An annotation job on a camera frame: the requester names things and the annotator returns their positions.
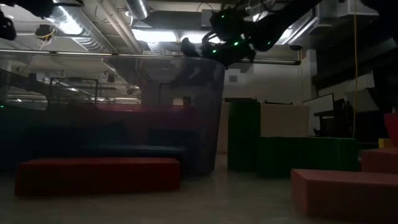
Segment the cable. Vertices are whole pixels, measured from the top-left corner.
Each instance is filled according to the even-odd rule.
[[[356,20],[357,1],[354,1],[354,55],[355,55],[355,93],[354,93],[354,121],[353,121],[353,138],[356,131],[356,107],[358,99],[358,28]]]
[[[97,10],[98,10],[98,6],[95,6],[95,9],[94,9],[94,20],[95,20],[97,23],[102,24],[103,22],[106,21],[106,18],[103,19],[102,21],[98,22],[98,21],[97,21]]]
[[[42,44],[41,45],[39,44],[39,46],[40,46],[39,50],[42,50],[44,46],[48,46],[52,43],[52,39],[50,39],[48,42],[46,42],[47,39],[48,39],[48,37],[46,38],[46,40],[41,40]]]
[[[203,5],[203,4],[208,5],[208,6],[211,8],[211,10],[214,11],[213,7],[212,7],[210,4],[208,4],[207,2],[201,2],[201,3],[199,4],[198,8],[197,8],[197,12],[199,12],[199,8],[200,8],[200,6]]]
[[[55,29],[53,29],[52,32],[51,32],[50,34],[47,34],[47,35],[44,35],[44,36],[38,36],[38,35],[35,35],[35,36],[36,36],[37,38],[46,38],[46,39],[47,39],[47,37],[50,37],[54,32],[55,32]]]

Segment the foam block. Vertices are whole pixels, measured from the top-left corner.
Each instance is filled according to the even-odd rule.
[[[261,177],[288,177],[292,168],[308,167],[305,138],[259,138],[257,171]]]
[[[297,105],[261,105],[262,137],[305,137],[310,108]]]
[[[260,136],[260,103],[229,103],[228,169],[256,170],[256,142]]]
[[[394,147],[391,139],[379,139],[379,149]]]
[[[19,166],[15,195],[151,192],[179,186],[180,166],[175,159],[37,159]]]
[[[398,174],[398,149],[363,151],[361,166],[363,172]]]
[[[311,217],[398,223],[398,175],[292,170],[294,204]]]
[[[338,138],[259,138],[262,177],[288,177],[291,169],[358,170],[358,143]]]

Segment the whiteboard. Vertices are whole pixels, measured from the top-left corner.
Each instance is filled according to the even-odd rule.
[[[310,119],[308,120],[308,135],[314,136],[313,129],[320,129],[319,117],[314,116],[314,113],[333,110],[334,95],[332,93],[314,98],[312,100],[304,101],[303,105],[310,108]]]

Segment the robotic arm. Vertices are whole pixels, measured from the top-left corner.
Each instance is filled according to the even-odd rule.
[[[244,18],[249,14],[244,9],[238,10],[239,5],[215,12],[210,18],[213,29],[202,39],[201,54],[205,58],[221,62],[225,67],[243,58],[253,62],[256,56],[255,50],[271,49],[289,26],[321,1],[292,0],[283,9],[271,11],[257,22],[245,21]],[[397,1],[390,0],[362,0],[362,2],[379,11],[382,18],[393,16],[394,13],[388,9],[395,9],[397,6]],[[210,43],[209,40],[216,36],[224,43]],[[182,42],[182,52],[189,57],[198,56],[195,46],[188,39]]]

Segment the yellow cord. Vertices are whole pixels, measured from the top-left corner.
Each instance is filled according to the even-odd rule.
[[[354,93],[354,124],[353,124],[353,138],[355,138],[356,131],[356,105],[358,98],[358,43],[357,43],[357,21],[356,21],[356,7],[357,1],[354,0],[354,55],[355,55],[355,93]]]
[[[37,36],[37,38],[46,38],[46,37],[50,37],[53,33],[55,32],[55,29],[52,30],[52,32],[50,34],[44,35],[44,36]]]

